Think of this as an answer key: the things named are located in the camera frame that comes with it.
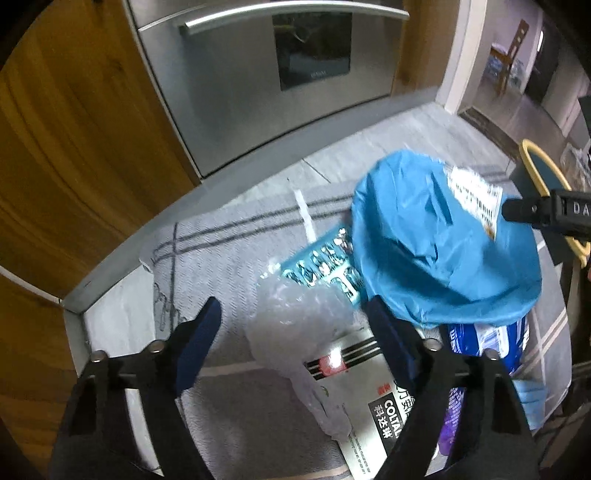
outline wooden chair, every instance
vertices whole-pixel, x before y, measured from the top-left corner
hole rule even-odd
[[[521,22],[519,22],[519,27],[517,27],[517,32],[515,33],[515,37],[513,38],[507,53],[497,50],[495,47],[491,47],[491,55],[499,59],[503,64],[496,83],[497,95],[503,95],[507,90],[507,83],[509,81],[511,67],[513,66],[517,52],[519,52],[519,48],[521,47],[523,39],[527,35],[527,31],[529,29],[530,26],[525,20],[521,20]]]

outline black stripe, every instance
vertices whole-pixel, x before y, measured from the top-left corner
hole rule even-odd
[[[372,343],[370,345],[367,345],[367,346],[365,346],[363,348],[360,348],[359,350],[356,350],[354,352],[351,352],[348,355],[342,355],[343,362],[345,363],[345,365],[347,365],[347,362],[349,362],[349,361],[351,361],[351,360],[353,360],[353,359],[355,359],[355,358],[357,358],[359,356],[365,355],[366,353],[370,352],[374,348],[379,348],[379,346],[378,346],[377,343]],[[315,374],[315,373],[317,373],[317,372],[320,371],[320,365],[315,365],[313,367],[310,367],[308,369],[308,371],[311,374]]]
[[[349,194],[344,194],[344,195],[337,195],[335,197],[331,197],[331,198],[327,198],[327,199],[321,199],[321,200],[315,200],[313,202],[308,203],[308,207],[315,207],[315,206],[321,206],[321,205],[326,205],[327,203],[331,203],[331,202],[339,202],[339,201],[343,201],[343,200],[350,200],[353,197],[352,193]],[[286,213],[294,213],[297,212],[299,210],[299,207],[293,206],[293,207],[288,207],[288,208],[284,208],[284,209],[280,209],[280,210],[275,210],[274,212],[267,212],[267,213],[261,213],[259,215],[254,215],[250,218],[246,218],[246,219],[241,219],[241,220],[237,220],[236,222],[230,222],[230,223],[226,223],[224,225],[221,226],[217,226],[217,227],[212,227],[212,228],[206,228],[203,230],[199,230],[197,232],[193,232],[193,233],[189,233],[187,235],[183,235],[180,236],[177,241],[179,242],[184,242],[187,240],[191,240],[192,238],[195,238],[196,236],[199,235],[205,235],[207,233],[216,233],[219,232],[221,230],[226,230],[228,228],[233,228],[233,227],[237,227],[237,226],[241,226],[241,225],[246,225],[247,223],[251,223],[251,222],[256,222],[259,220],[263,220],[265,218],[271,218],[271,217],[275,217],[275,216],[279,216],[279,215],[284,215]],[[171,245],[172,241],[171,240],[167,240],[161,244],[159,244],[159,246],[157,246],[154,249],[154,252],[160,250],[163,247],[166,247],[167,245]]]
[[[370,358],[375,357],[376,355],[379,355],[382,353],[382,351],[379,349],[379,347],[377,345],[372,346],[372,347],[368,347],[368,349],[371,351],[371,353],[368,353],[364,356],[360,356],[360,357],[354,357],[354,360],[351,360],[349,362],[345,363],[345,367],[347,368],[351,368],[354,367],[355,365],[359,365],[363,362],[365,362],[366,360],[369,360]],[[314,377],[315,380],[320,380],[321,378],[325,378],[326,376],[324,375],[324,373],[322,373],[320,370],[318,370],[316,373],[312,373],[312,377]]]
[[[359,350],[361,347],[364,347],[365,345],[369,345],[370,343],[375,342],[375,337],[370,337],[367,340],[363,340],[359,343],[356,343],[354,345],[348,346],[347,348],[343,348],[340,351],[340,354],[345,357],[348,353],[353,352],[355,350]],[[306,363],[306,368],[308,370],[312,369],[312,367],[319,367],[320,364],[320,359],[318,360],[312,360],[311,362]]]
[[[365,355],[362,358],[358,358],[357,360],[353,360],[352,362],[349,362],[347,365],[347,368],[351,368],[354,367],[355,365],[359,365],[363,362],[365,362],[366,360],[369,360],[370,358],[375,357],[376,355],[380,355],[382,353],[382,351],[378,348],[375,352],[370,353],[369,355]]]
[[[362,348],[359,352],[355,352],[355,353],[348,355],[348,357],[346,359],[344,359],[345,365],[348,365],[349,362],[359,358],[360,356],[367,355],[368,353],[370,353],[372,350],[375,350],[376,348],[379,350],[379,346],[377,343],[375,343],[373,345],[368,345],[368,346]]]
[[[349,208],[346,209],[339,209],[339,210],[334,210],[331,212],[326,212],[326,213],[319,213],[318,215],[310,215],[310,217],[314,220],[318,220],[320,218],[328,218],[328,217],[333,217],[336,215],[340,215],[341,213],[347,212],[349,210]],[[244,238],[247,238],[249,236],[254,236],[254,235],[259,235],[260,233],[266,233],[266,232],[271,232],[273,230],[280,230],[283,227],[286,226],[296,226],[296,225],[301,225],[302,224],[302,219],[298,218],[297,220],[293,220],[291,222],[284,222],[284,223],[279,223],[277,225],[273,225],[273,226],[269,226],[269,227],[263,227],[263,228],[258,228],[256,230],[252,230],[250,232],[244,232],[244,233],[239,233],[236,235],[231,235],[227,238],[222,238],[220,240],[215,240],[212,242],[204,242],[202,244],[197,244],[197,245],[193,245],[192,247],[188,247],[182,250],[178,250],[176,252],[176,254],[179,255],[183,255],[189,252],[194,252],[195,250],[201,250],[202,248],[209,248],[209,247],[216,247],[218,245],[222,245],[225,244],[227,242],[231,242],[231,241],[235,241],[235,240],[241,240]],[[154,260],[154,266],[156,266],[158,263],[160,263],[162,260],[166,260],[167,258],[172,257],[174,254],[164,254],[162,255],[162,257],[157,258],[156,260]]]
[[[173,229],[173,259],[172,259],[172,266],[170,267],[170,334],[173,334],[174,329],[174,274],[176,273],[176,259],[177,259],[177,228],[178,223],[174,224]]]

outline barcode sticker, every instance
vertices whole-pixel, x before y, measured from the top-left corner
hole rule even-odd
[[[464,168],[446,168],[447,186],[462,208],[476,218],[493,240],[499,217],[503,189],[484,181],[480,175]]]

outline oven door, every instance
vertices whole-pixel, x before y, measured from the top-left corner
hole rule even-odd
[[[215,3],[139,29],[202,176],[302,125],[389,95],[401,20],[342,4],[367,5],[279,1],[252,12],[251,2]]]

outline clear plastic bag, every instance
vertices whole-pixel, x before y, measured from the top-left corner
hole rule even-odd
[[[275,272],[259,282],[257,310],[246,324],[246,337],[257,363],[289,378],[295,394],[323,432],[345,440],[351,430],[339,395],[328,397],[304,362],[353,328],[349,299],[338,288],[300,285]]]
[[[574,148],[571,143],[566,144],[560,157],[560,170],[573,190],[591,192],[591,171],[587,166],[586,152]]]

